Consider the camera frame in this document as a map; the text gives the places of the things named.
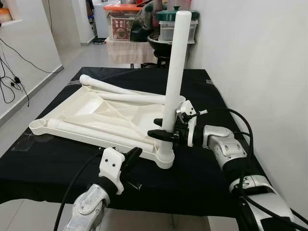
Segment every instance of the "green lid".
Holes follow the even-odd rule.
[[[159,21],[175,21],[175,15],[177,14],[179,6],[174,6],[174,11],[159,11],[156,12],[156,19]],[[192,20],[196,20],[199,17],[198,11],[190,11],[192,12]]]

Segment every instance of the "table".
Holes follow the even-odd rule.
[[[39,115],[43,117],[81,87],[81,74],[132,90],[164,94],[167,71],[164,69],[122,69],[83,67],[72,81]],[[184,70],[181,95],[196,109],[225,107],[219,91],[205,70]],[[238,128],[229,113],[201,116],[197,124]],[[52,135],[34,136],[27,129],[0,159],[0,203],[26,198],[60,202],[75,173],[98,147]],[[140,191],[126,187],[116,196],[111,208],[185,214],[196,216],[238,216],[236,201],[211,150],[175,147],[172,168],[163,170],[140,158],[131,172],[142,184]],[[73,203],[78,195],[98,179],[100,158],[84,171],[68,195]],[[256,159],[253,162],[259,169]]]
[[[106,39],[108,56],[115,64],[157,63],[154,49],[148,42],[130,42]]]

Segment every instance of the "white plastic tube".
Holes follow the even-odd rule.
[[[192,13],[190,11],[178,11],[175,19],[162,126],[162,130],[168,132],[173,132],[176,120],[191,19]],[[172,166],[174,153],[171,142],[162,141],[158,150],[158,159],[170,163],[169,167]]]
[[[85,143],[89,143],[87,142],[87,137],[93,137],[93,138],[97,138],[103,141],[118,143],[118,144],[128,146],[128,147],[140,147],[144,151],[150,152],[150,153],[152,153],[154,149],[153,145],[151,144],[143,143],[143,142],[136,141],[136,140],[131,140],[125,137],[116,136],[116,135],[106,133],[103,131],[97,131],[94,129],[85,128],[82,126],[66,123],[59,119],[50,119],[48,121],[47,127],[83,135],[84,136],[83,142]]]
[[[138,95],[137,93],[124,89],[124,88],[120,88],[117,86],[114,86],[112,84],[109,83],[105,83],[102,81],[99,81],[97,79],[93,79],[90,76],[87,75],[81,75],[79,78],[79,82],[83,85],[90,85],[102,90],[106,90],[109,92],[114,92],[114,93],[119,93],[119,94],[130,94],[130,95]]]
[[[157,103],[165,104],[166,97],[164,95],[128,95],[128,94],[108,94],[98,93],[98,96],[104,100],[120,100],[127,102],[141,102],[141,103]]]

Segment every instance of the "orange lid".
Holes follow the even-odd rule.
[[[8,14],[10,13],[9,8],[0,8],[0,14]]]
[[[137,7],[136,4],[109,4],[103,8],[110,11],[140,11],[142,9],[142,7]]]

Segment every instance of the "tiled floor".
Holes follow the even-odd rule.
[[[0,157],[26,129],[69,80],[83,66],[129,67],[128,64],[114,65],[107,55],[105,45],[90,45],[50,81],[30,101],[0,128]],[[59,204],[14,200],[0,205],[0,231],[51,231],[53,230]],[[66,205],[58,230],[71,216],[72,205]],[[206,219],[193,216],[174,216],[175,230],[206,231]],[[149,212],[108,209],[100,227],[101,231],[168,231],[172,230],[170,215]]]

